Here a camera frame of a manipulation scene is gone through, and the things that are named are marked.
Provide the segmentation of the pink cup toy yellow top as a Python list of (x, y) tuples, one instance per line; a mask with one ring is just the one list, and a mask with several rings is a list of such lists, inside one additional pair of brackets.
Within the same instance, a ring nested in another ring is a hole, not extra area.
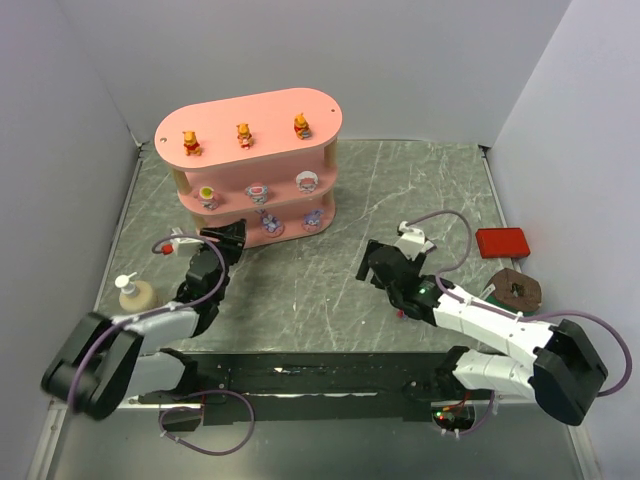
[(220, 195), (210, 186), (201, 187), (196, 194), (196, 198), (207, 211), (216, 210), (220, 205)]

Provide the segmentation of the pink cloud toy blue bows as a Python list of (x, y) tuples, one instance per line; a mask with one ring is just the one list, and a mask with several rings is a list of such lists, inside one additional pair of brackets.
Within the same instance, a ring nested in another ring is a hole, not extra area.
[(255, 205), (264, 205), (268, 201), (269, 188), (266, 184), (255, 182), (245, 189), (245, 193)]

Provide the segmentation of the pink white frilly toy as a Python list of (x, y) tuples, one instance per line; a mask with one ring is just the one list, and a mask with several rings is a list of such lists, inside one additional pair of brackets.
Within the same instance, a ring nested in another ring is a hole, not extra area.
[(315, 172), (306, 170), (300, 172), (296, 178), (295, 183), (297, 189), (303, 194), (313, 193), (319, 183), (319, 177)]

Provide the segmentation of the orange bear toy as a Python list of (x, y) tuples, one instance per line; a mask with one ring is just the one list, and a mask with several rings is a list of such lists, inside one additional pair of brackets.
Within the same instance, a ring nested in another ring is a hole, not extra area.
[(308, 139), (312, 136), (309, 123), (303, 113), (297, 114), (294, 117), (293, 127), (296, 136), (301, 140)]
[(183, 148), (186, 156), (200, 156), (202, 147), (196, 133), (192, 130), (183, 131)]
[(250, 149), (254, 143), (253, 136), (247, 123), (240, 123), (237, 127), (237, 140), (242, 149)]

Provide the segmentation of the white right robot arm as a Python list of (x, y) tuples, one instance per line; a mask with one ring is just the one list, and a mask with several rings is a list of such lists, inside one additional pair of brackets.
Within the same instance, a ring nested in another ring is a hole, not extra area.
[(465, 389), (518, 395), (564, 424), (580, 425), (608, 376), (584, 329), (567, 318), (557, 325), (531, 320), (423, 275), (424, 258), (371, 240), (356, 277), (369, 279), (407, 317), (492, 348), (457, 356), (452, 375)]

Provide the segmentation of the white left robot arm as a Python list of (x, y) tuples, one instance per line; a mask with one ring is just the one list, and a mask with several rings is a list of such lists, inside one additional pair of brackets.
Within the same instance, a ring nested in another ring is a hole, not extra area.
[(111, 415), (126, 399), (165, 392), (180, 397), (198, 384), (198, 363), (169, 348), (204, 333), (219, 313), (247, 240), (247, 223), (206, 227), (175, 297), (142, 313), (107, 317), (85, 314), (59, 349), (41, 389), (69, 410), (94, 420)]

